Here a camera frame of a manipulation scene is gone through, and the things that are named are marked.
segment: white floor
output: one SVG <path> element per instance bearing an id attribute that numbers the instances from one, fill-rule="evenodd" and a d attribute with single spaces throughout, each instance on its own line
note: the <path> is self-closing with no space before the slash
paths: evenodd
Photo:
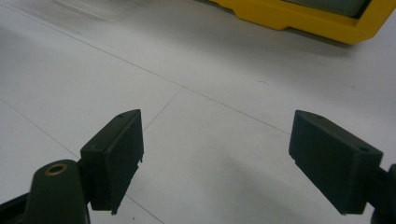
<path id="1" fill-rule="evenodd" d="M 348 47 L 206 1 L 72 1 L 0 0 L 0 203 L 140 108 L 144 162 L 119 213 L 92 223 L 369 223 L 369 205 L 340 216 L 288 146 L 302 109 L 396 162 L 395 14 Z"/>

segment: yellow plastic container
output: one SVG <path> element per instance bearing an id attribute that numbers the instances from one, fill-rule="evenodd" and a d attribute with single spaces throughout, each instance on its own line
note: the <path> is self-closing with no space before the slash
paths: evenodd
<path id="1" fill-rule="evenodd" d="M 396 0 L 371 0 L 361 17 L 354 19 L 282 0 L 211 1 L 233 10 L 245 21 L 275 30 L 292 27 L 350 45 L 374 37 L 396 8 Z"/>

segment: yellow bin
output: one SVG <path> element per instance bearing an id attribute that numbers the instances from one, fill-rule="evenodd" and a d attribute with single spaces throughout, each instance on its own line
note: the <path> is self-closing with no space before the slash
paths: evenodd
<path id="1" fill-rule="evenodd" d="M 374 37 L 396 8 L 396 0 L 371 0 L 361 16 L 354 19 L 282 0 L 211 1 L 231 9 L 245 21 L 275 30 L 292 27 L 350 45 Z"/>

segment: grout line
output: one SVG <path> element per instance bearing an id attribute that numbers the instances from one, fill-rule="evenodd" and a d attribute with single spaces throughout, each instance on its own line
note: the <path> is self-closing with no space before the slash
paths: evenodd
<path id="1" fill-rule="evenodd" d="M 152 122 L 154 122 L 154 120 L 156 120 L 160 114 L 165 110 L 166 107 L 168 107 L 168 105 L 175 100 L 175 98 L 178 96 L 178 94 L 184 89 L 184 87 L 181 87 L 180 90 L 177 91 L 177 93 L 172 97 L 172 99 L 168 102 L 168 104 L 166 104 L 163 109 L 157 114 L 157 116 L 155 116 L 155 118 L 148 124 L 148 126 L 143 130 L 143 132 L 151 125 Z"/>
<path id="2" fill-rule="evenodd" d="M 90 47 L 92 47 L 92 48 L 94 48 L 94 49 L 100 50 L 100 51 L 102 51 L 102 52 L 105 53 L 105 54 L 108 54 L 108 55 L 110 55 L 110 56 L 113 56 L 113 57 L 115 57 L 115 58 L 117 58 L 117 59 L 122 60 L 123 62 L 126 62 L 126 63 L 128 63 L 128 64 L 131 64 L 131 65 L 133 65 L 133 66 L 136 66 L 136 67 L 138 67 L 138 68 L 140 68 L 140 69 L 142 69 L 142 70 L 144 70 L 144 71 L 146 71 L 146 72 L 149 72 L 150 74 L 152 74 L 152 75 L 154 75 L 154 76 L 156 76 L 156 77 L 159 77 L 159 78 L 162 78 L 162 79 L 164 79 L 164 80 L 166 80 L 166 81 L 169 81 L 169 82 L 171 82 L 171 83 L 174 83 L 174 84 L 176 84 L 176 85 L 178 85 L 178 86 L 181 87 L 180 91 L 181 91 L 182 89 L 186 89 L 186 90 L 188 90 L 188 91 L 195 92 L 195 93 L 197 93 L 197 94 L 199 94 L 199 95 L 205 97 L 206 99 L 209 99 L 209 100 L 211 100 L 211 101 L 213 101 L 213 102 L 216 102 L 216 103 L 218 103 L 218 104 L 220 104 L 220 105 L 224 105 L 224 106 L 226 106 L 227 108 L 230 108 L 230 109 L 233 110 L 233 111 L 236 111 L 236 112 L 238 112 L 238 113 L 240 113 L 240 114 L 242 114 L 242 115 L 245 115 L 245 116 L 247 116 L 247 117 L 249 117 L 249 118 L 251 118 L 251 119 L 254 119 L 254 120 L 256 120 L 256 121 L 258 121 L 258 122 L 260 122 L 260 123 L 262 123 L 262 124 L 265 124 L 265 125 L 267 125 L 267 126 L 269 126 L 269 127 L 271 127 L 271 128 L 274 128 L 274 129 L 276 129 L 276 130 L 278 130 L 278 131 L 280 131 L 280 132 L 282 132 L 282 133 L 285 133 L 285 134 L 287 134 L 287 135 L 290 135 L 290 133 L 288 133 L 288 132 L 286 132 L 286 131 L 283 131 L 283 130 L 279 129 L 279 128 L 277 128 L 277 127 L 274 126 L 274 125 L 271 125 L 271 124 L 269 124 L 269 123 L 267 123 L 267 122 L 265 122 L 265 121 L 262 121 L 262 120 L 260 120 L 260 119 L 256 119 L 256 118 L 254 118 L 254 117 L 252 117 L 252 116 L 250 116 L 250 115 L 248 115 L 248 114 L 246 114 L 246 113 L 244 113 L 244 112 L 242 112 L 242 111 L 240 111 L 240 110 L 238 110 L 238 109 L 232 108 L 232 107 L 230 107 L 229 105 L 226 105 L 226 104 L 221 103 L 221 102 L 219 102 L 219 101 L 217 101 L 217 100 L 215 100 L 215 99 L 212 99 L 212 98 L 210 98 L 210 97 L 208 97 L 208 96 L 206 96 L 206 95 L 203 95 L 202 93 L 200 93 L 200 92 L 198 92 L 198 91 L 194 91 L 194 90 L 192 90 L 192 89 L 190 89 L 190 88 L 186 88 L 185 86 L 183 86 L 183 85 L 180 84 L 180 83 L 175 82 L 174 80 L 171 80 L 171 79 L 169 79 L 169 78 L 166 78 L 166 77 L 163 77 L 163 76 L 161 76 L 161 75 L 158 75 L 158 74 L 156 74 L 156 73 L 154 73 L 154 72 L 151 72 L 151 71 L 149 71 L 148 69 L 146 69 L 146 68 L 144 68 L 144 67 L 142 67 L 142 66 L 139 66 L 139 65 L 137 65 L 137 64 L 135 64 L 135 63 L 129 62 L 129 61 L 127 61 L 126 59 L 121 58 L 120 56 L 117 56 L 117 55 L 115 55 L 115 54 L 112 54 L 112 53 L 110 53 L 110 52 L 107 52 L 107 51 L 105 51 L 105 50 L 103 50 L 103 49 L 99 49 L 98 47 L 96 47 L 96 46 L 94 46 L 94 45 L 92 45 L 92 44 L 89 44 L 89 43 L 87 43 L 87 42 L 85 42 L 85 41 L 83 41 L 83 40 L 81 40 L 81 39 L 78 39 L 78 38 L 76 38 L 76 37 L 74 37 L 74 36 L 72 36 L 72 35 L 70 35 L 70 34 L 68 34 L 68 33 L 66 33 L 66 32 L 63 32 L 63 31 L 61 31 L 61 30 L 59 30 L 59 29 L 56 29 L 55 27 L 52 27 L 52 26 L 50 26 L 50 25 L 48 25 L 48 24 L 46 24 L 46 23 L 44 23 L 44 22 L 42 22 L 42 21 L 39 21 L 39 20 L 37 20 L 37 19 L 31 17 L 31 16 L 25 15 L 25 14 L 19 12 L 19 11 L 16 10 L 16 9 L 13 9 L 13 8 L 11 8 L 11 7 L 4 6 L 2 3 L 0 3 L 0 6 L 5 7 L 5 8 L 8 8 L 9 10 L 12 10 L 12 11 L 14 11 L 14 12 L 17 13 L 17 14 L 20 14 L 20 15 L 22 15 L 22 16 L 24 16 L 24 17 L 30 19 L 30 20 L 36 21 L 36 22 L 38 22 L 38 23 L 40 23 L 40 24 L 42 24 L 42 25 L 44 25 L 44 26 L 46 26 L 46 27 L 49 27 L 50 29 L 52 29 L 52 30 L 54 30 L 54 31 L 57 31 L 57 32 L 59 32 L 59 33 L 61 33 L 61 34 L 67 35 L 67 36 L 69 36 L 69 37 L 71 37 L 71 38 L 77 40 L 78 42 L 81 42 L 81 43 L 83 43 L 83 44 L 86 44 L 86 45 L 88 45 L 88 46 L 90 46 Z"/>
<path id="3" fill-rule="evenodd" d="M 19 110 L 17 110 L 14 106 L 10 105 L 9 103 L 7 103 L 5 100 L 3 100 L 2 98 L 0 98 L 0 101 L 3 102 L 5 105 L 8 105 L 9 107 L 11 107 L 15 112 L 17 112 L 20 116 L 22 116 L 24 119 L 27 119 L 31 124 L 33 124 L 35 127 L 37 127 L 37 129 L 39 129 L 41 132 L 43 132 L 46 136 L 48 136 L 50 139 L 52 139 L 54 142 L 56 142 L 59 146 L 61 146 L 62 148 L 64 148 L 66 151 L 70 152 L 73 156 L 76 157 L 76 159 L 79 160 L 79 157 L 74 154 L 71 150 L 69 150 L 67 147 L 65 147 L 64 145 L 62 145 L 62 143 L 60 143 L 58 140 L 56 140 L 54 137 L 52 137 L 49 133 L 47 133 L 46 131 L 44 131 L 44 129 L 42 129 L 41 127 L 39 127 L 37 124 L 35 124 L 34 122 L 32 122 L 29 118 L 27 118 L 26 116 L 24 116 Z"/>
<path id="4" fill-rule="evenodd" d="M 136 203 L 139 207 L 141 207 L 143 210 L 145 210 L 147 213 L 149 213 L 152 217 L 154 217 L 155 219 L 157 219 L 159 222 L 161 222 L 162 224 L 165 224 L 164 222 L 162 222 L 159 218 L 157 218 L 156 216 L 154 216 L 152 213 L 150 213 L 149 210 L 147 210 L 145 207 L 143 207 L 140 203 L 138 203 L 137 201 L 135 201 L 132 197 L 130 197 L 128 194 L 125 194 L 125 196 L 129 199 L 132 200 L 132 202 Z"/>

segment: screw hole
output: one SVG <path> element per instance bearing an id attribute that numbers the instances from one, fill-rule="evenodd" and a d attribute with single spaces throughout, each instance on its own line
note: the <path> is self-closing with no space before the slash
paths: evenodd
<path id="1" fill-rule="evenodd" d="M 362 152 L 368 152 L 369 149 L 367 147 L 359 147 Z"/>
<path id="2" fill-rule="evenodd" d="M 66 164 L 54 164 L 46 170 L 46 175 L 59 175 L 67 169 Z"/>

